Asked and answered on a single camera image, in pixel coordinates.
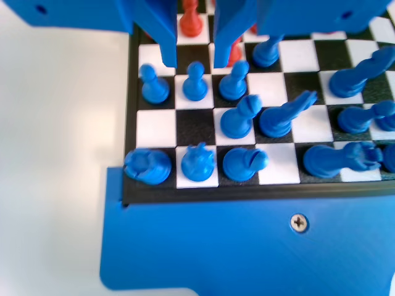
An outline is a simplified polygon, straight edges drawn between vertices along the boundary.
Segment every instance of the screw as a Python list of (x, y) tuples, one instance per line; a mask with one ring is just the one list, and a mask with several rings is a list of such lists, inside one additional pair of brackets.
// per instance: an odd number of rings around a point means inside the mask
[(291, 227), (296, 232), (304, 232), (307, 229), (307, 219), (302, 214), (295, 214), (291, 218)]

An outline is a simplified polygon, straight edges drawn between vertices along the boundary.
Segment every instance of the black square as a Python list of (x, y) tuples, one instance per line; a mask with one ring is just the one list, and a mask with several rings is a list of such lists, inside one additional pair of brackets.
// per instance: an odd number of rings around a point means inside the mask
[(225, 154), (228, 153), (233, 148), (246, 148), (246, 149), (255, 149), (254, 145), (243, 145), (243, 146), (218, 146), (217, 147), (217, 166), (218, 166), (218, 180), (220, 187), (228, 187), (228, 186), (253, 186), (259, 185), (258, 174), (256, 173), (250, 180), (245, 182), (236, 182), (229, 179), (225, 173), (223, 172), (223, 158)]
[(314, 105), (325, 103), (318, 72), (284, 73), (284, 79), (289, 101), (295, 100), (304, 91), (316, 91), (317, 101)]
[(210, 34), (210, 43), (214, 43), (214, 16), (209, 15), (209, 34)]
[(293, 137), (292, 137), (292, 131), (290, 131), (288, 134), (286, 134), (285, 136), (280, 137), (280, 138), (269, 138), (263, 134), (263, 132), (260, 130), (260, 127), (259, 127), (259, 118), (260, 118), (260, 115), (262, 114), (262, 112), (265, 111), (266, 109), (268, 109), (268, 107), (263, 108), (258, 113), (258, 115), (253, 119), (255, 142), (257, 144), (292, 143), (294, 141)]
[(362, 105), (328, 105), (328, 115), (329, 115), (329, 120), (331, 123), (331, 129), (332, 129), (332, 135), (333, 135), (333, 140), (336, 142), (342, 142), (342, 141), (370, 141), (372, 140), (369, 129), (360, 134), (350, 134), (345, 131), (343, 131), (339, 124), (338, 124), (338, 116), (341, 111), (348, 107), (361, 107)]
[(191, 62), (199, 61), (204, 66), (204, 74), (210, 74), (209, 47), (206, 44), (179, 45), (177, 46), (176, 74), (188, 74), (186, 69)]
[(255, 46), (259, 43), (245, 43), (244, 47), (246, 49), (246, 60), (249, 64), (249, 73), (267, 73), (267, 72), (281, 72), (281, 57), (270, 67), (260, 68), (255, 66), (254, 59), (252, 58), (252, 52), (254, 51)]
[(214, 115), (212, 109), (177, 110), (177, 146), (215, 145)]
[(345, 40), (314, 41), (321, 71), (351, 68)]
[(152, 191), (158, 189), (176, 188), (177, 166), (176, 166), (176, 158), (175, 158), (176, 156), (175, 148), (155, 148), (151, 150), (160, 150), (162, 152), (165, 152), (170, 157), (170, 160), (172, 162), (172, 171), (170, 172), (168, 178), (164, 182), (155, 186), (136, 181), (134, 179), (129, 178), (126, 174), (123, 174), (124, 175), (123, 183), (124, 183), (126, 196), (133, 196), (133, 192), (135, 190), (147, 190), (150, 193), (152, 193)]
[(326, 145), (333, 147), (332, 142), (323, 143), (295, 143), (297, 166), (299, 168), (299, 176), (301, 178), (301, 183), (340, 183), (340, 174), (333, 178), (318, 178), (310, 175), (310, 173), (304, 168), (303, 156), (309, 150), (309, 148), (316, 145)]
[(161, 77), (167, 81), (170, 87), (170, 94), (168, 98), (160, 104), (152, 104), (147, 102), (142, 94), (143, 81), (138, 78), (138, 93), (137, 93), (137, 109), (138, 110), (157, 110), (157, 109), (174, 109), (175, 108), (175, 90), (174, 90), (174, 76)]
[(385, 72), (374, 79), (367, 80), (366, 87), (362, 91), (362, 97), (366, 104), (375, 104), (393, 99)]
[[(235, 101), (228, 101), (228, 100), (225, 100), (221, 96), (219, 84), (220, 84), (221, 79), (225, 76), (226, 75), (212, 75), (211, 76), (212, 92), (213, 92), (213, 96), (214, 96), (214, 107), (215, 108), (233, 108), (233, 107), (236, 107), (237, 103), (240, 101), (240, 99), (235, 100)], [(242, 97), (248, 94), (248, 83), (246, 83), (246, 84), (247, 84), (247, 91), (242, 95)]]
[(347, 33), (347, 39), (374, 40), (369, 27), (358, 33)]
[[(395, 44), (392, 43), (386, 43), (386, 42), (377, 42), (378, 48), (383, 48), (385, 46), (394, 46)], [(387, 70), (389, 71), (395, 71), (395, 63), (393, 63)]]
[[(197, 12), (199, 12), (200, 14), (205, 14), (206, 13), (206, 2), (205, 2), (205, 0), (199, 0), (199, 3), (197, 5)], [(177, 1), (177, 13), (178, 14), (184, 14), (183, 1)]]
[[(395, 144), (395, 140), (380, 140), (374, 141), (374, 143), (381, 149), (381, 151), (384, 151), (387, 145)], [(381, 164), (380, 175), (382, 180), (395, 180), (395, 173), (389, 172), (384, 163)]]

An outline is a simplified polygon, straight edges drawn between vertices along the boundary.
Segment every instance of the white square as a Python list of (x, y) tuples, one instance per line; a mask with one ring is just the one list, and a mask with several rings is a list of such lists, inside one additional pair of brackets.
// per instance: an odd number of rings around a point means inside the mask
[(311, 37), (314, 40), (345, 40), (347, 39), (346, 32), (337, 31), (333, 33), (312, 33)]
[(175, 147), (175, 110), (137, 111), (136, 147)]
[(296, 143), (332, 142), (333, 135), (325, 105), (313, 105), (292, 121)]
[(140, 68), (142, 64), (151, 64), (157, 76), (173, 76), (175, 74), (175, 68), (169, 68), (163, 64), (159, 44), (142, 44), (139, 46), (138, 67)]
[[(334, 142), (335, 149), (342, 149), (349, 142)], [(340, 170), (340, 177), (343, 182), (363, 182), (363, 181), (379, 181), (381, 180), (380, 169), (372, 171), (353, 171), (349, 168)]]
[(251, 32), (250, 29), (244, 32), (243, 34), (243, 41), (245, 43), (261, 43), (265, 42), (269, 39), (269, 35), (256, 35), (255, 33)]
[(313, 40), (281, 41), (279, 47), (284, 72), (314, 72), (320, 70)]
[(175, 108), (176, 109), (212, 109), (214, 108), (214, 96), (212, 93), (211, 75), (203, 75), (203, 79), (207, 83), (207, 94), (200, 101), (189, 100), (183, 92), (183, 83), (187, 79), (187, 75), (175, 76)]
[(199, 14), (203, 23), (203, 29), (199, 35), (196, 37), (188, 37), (183, 34), (180, 28), (180, 19), (182, 14), (177, 14), (177, 45), (182, 44), (209, 44), (210, 34), (209, 34), (209, 19), (207, 14)]
[(373, 37), (378, 42), (395, 43), (395, 31), (388, 18), (375, 17), (369, 24)]
[[(244, 43), (240, 42), (238, 46), (241, 49), (241, 60), (246, 60), (246, 50), (244, 48)], [(211, 74), (214, 75), (227, 75), (230, 74), (232, 68), (225, 67), (225, 68), (214, 68), (214, 43), (209, 44), (209, 53), (210, 53), (210, 69)]]
[(186, 153), (187, 147), (176, 148), (176, 161), (177, 161), (177, 188), (196, 188), (196, 187), (218, 187), (218, 168), (217, 168), (217, 150), (215, 146), (206, 146), (207, 150), (214, 152), (214, 171), (210, 178), (202, 182), (194, 182), (189, 180), (181, 169), (181, 161)]
[(375, 41), (348, 39), (346, 44), (353, 67), (361, 61), (371, 58), (373, 52), (378, 50), (378, 45)]
[[(364, 109), (370, 109), (373, 104), (364, 104)], [(378, 127), (373, 119), (369, 126), (369, 132), (373, 140), (393, 140), (395, 139), (395, 131), (383, 131)]]
[(395, 71), (386, 71), (386, 76), (389, 84), (389, 88), (391, 88), (391, 92), (393, 94), (393, 99), (395, 98)]
[(259, 184), (297, 184), (299, 169), (293, 143), (257, 144), (269, 157), (267, 167), (258, 172)]
[(225, 111), (231, 108), (214, 108), (214, 125), (215, 125), (215, 143), (217, 146), (227, 146), (227, 145), (252, 145), (255, 144), (255, 134), (254, 127), (247, 136), (241, 139), (228, 138), (221, 130), (221, 117)]
[(353, 97), (337, 97), (329, 89), (329, 81), (336, 71), (321, 71), (318, 73), (320, 76), (321, 87), (323, 91), (323, 98), (325, 99), (326, 105), (339, 105), (339, 104), (362, 104), (362, 94), (356, 94)]
[(282, 73), (248, 73), (247, 83), (249, 93), (258, 94), (264, 107), (281, 106), (288, 101)]
[(212, 0), (206, 0), (206, 12), (209, 15), (214, 15), (215, 6), (212, 4)]

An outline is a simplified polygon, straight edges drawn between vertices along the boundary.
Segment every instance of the chessboard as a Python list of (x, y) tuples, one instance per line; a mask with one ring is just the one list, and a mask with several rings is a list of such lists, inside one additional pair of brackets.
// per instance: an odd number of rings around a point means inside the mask
[[(127, 123), (125, 155), (135, 148), (164, 151), (172, 160), (172, 172), (162, 184), (150, 186), (128, 178), (123, 179), (123, 204), (198, 202), (240, 199), (290, 199), (319, 197), (374, 196), (395, 192), (395, 174), (385, 167), (356, 172), (348, 168), (334, 178), (321, 179), (308, 174), (302, 164), (306, 150), (317, 144), (336, 149), (350, 141), (373, 141), (378, 147), (395, 143), (395, 132), (380, 130), (372, 124), (366, 133), (347, 134), (340, 130), (337, 116), (345, 107), (369, 108), (372, 104), (395, 98), (395, 65), (379, 77), (369, 80), (362, 94), (347, 99), (334, 96), (328, 89), (331, 75), (340, 69), (355, 67), (370, 58), (377, 49), (395, 44), (395, 29), (388, 12), (374, 18), (359, 34), (345, 32), (312, 33), (287, 36), (279, 44), (280, 59), (269, 68), (252, 62), (252, 51), (268, 36), (245, 32), (239, 47), (249, 62), (246, 94), (258, 94), (263, 110), (281, 106), (303, 91), (316, 91), (318, 99), (292, 122), (292, 130), (282, 138), (265, 137), (254, 119), (254, 128), (242, 139), (230, 139), (220, 129), (224, 111), (237, 102), (225, 101), (219, 91), (220, 80), (230, 68), (214, 68), (214, 7), (209, 0), (200, 1), (198, 12), (204, 27), (194, 38), (183, 36), (178, 27), (177, 68), (162, 63), (159, 45), (139, 28), (130, 38)], [(178, 17), (183, 13), (178, 6)], [(207, 96), (189, 101), (182, 84), (186, 69), (200, 61), (204, 79), (209, 85)], [(159, 77), (170, 85), (170, 96), (162, 104), (152, 105), (141, 94), (142, 81), (138, 69), (153, 65)], [(189, 145), (205, 142), (216, 159), (216, 168), (206, 181), (188, 180), (181, 171), (181, 158)], [(234, 147), (258, 148), (265, 151), (269, 164), (252, 179), (237, 183), (222, 171), (225, 154)]]

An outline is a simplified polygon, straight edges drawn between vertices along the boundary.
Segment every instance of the chess piece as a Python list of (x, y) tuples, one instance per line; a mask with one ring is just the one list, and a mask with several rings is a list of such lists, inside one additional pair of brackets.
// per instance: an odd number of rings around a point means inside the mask
[(355, 68), (337, 71), (330, 79), (331, 92), (338, 97), (352, 97), (362, 92), (369, 78), (385, 72), (395, 61), (395, 46), (386, 46), (361, 61)]
[(239, 47), (239, 43), (241, 41), (241, 37), (239, 37), (233, 44), (230, 49), (229, 61), (227, 67), (232, 67), (238, 60), (241, 59), (241, 49)]
[(247, 91), (245, 77), (249, 65), (245, 60), (240, 60), (233, 66), (231, 73), (223, 77), (219, 84), (221, 96), (228, 101), (240, 99)]
[(227, 110), (221, 117), (221, 130), (229, 138), (241, 139), (248, 135), (252, 128), (252, 119), (262, 109), (257, 95), (247, 95), (237, 104), (236, 108)]
[(283, 40), (283, 38), (284, 35), (270, 36), (267, 41), (256, 45), (252, 52), (254, 64), (263, 68), (273, 65), (280, 57), (278, 43)]
[(200, 101), (208, 91), (203, 79), (204, 67), (200, 62), (192, 62), (188, 66), (188, 78), (183, 83), (184, 95), (191, 101)]
[(156, 76), (152, 65), (144, 64), (139, 71), (143, 81), (143, 98), (152, 104), (160, 104), (166, 100), (170, 93), (167, 81)]
[(189, 180), (207, 180), (214, 171), (214, 153), (206, 149), (205, 143), (199, 143), (196, 147), (188, 146), (181, 160), (181, 170)]
[(181, 32), (187, 37), (196, 37), (203, 29), (203, 21), (197, 8), (198, 0), (183, 0), (184, 15), (180, 19)]
[(250, 180), (268, 165), (268, 156), (259, 149), (233, 148), (223, 158), (223, 172), (236, 182)]
[(380, 148), (371, 142), (350, 142), (343, 149), (326, 145), (311, 147), (303, 156), (306, 170), (319, 178), (335, 177), (342, 168), (369, 171), (380, 167), (383, 160)]
[(260, 130), (270, 138), (285, 136), (291, 131), (291, 121), (317, 100), (317, 92), (304, 91), (299, 97), (281, 107), (271, 107), (259, 118)]
[(125, 174), (148, 185), (164, 182), (171, 170), (170, 158), (159, 150), (135, 149), (125, 157)]
[(361, 107), (348, 107), (340, 112), (338, 124), (343, 131), (351, 134), (358, 134), (368, 130), (373, 119), (383, 118), (393, 115), (394, 113), (394, 101), (383, 101), (374, 104), (367, 110)]

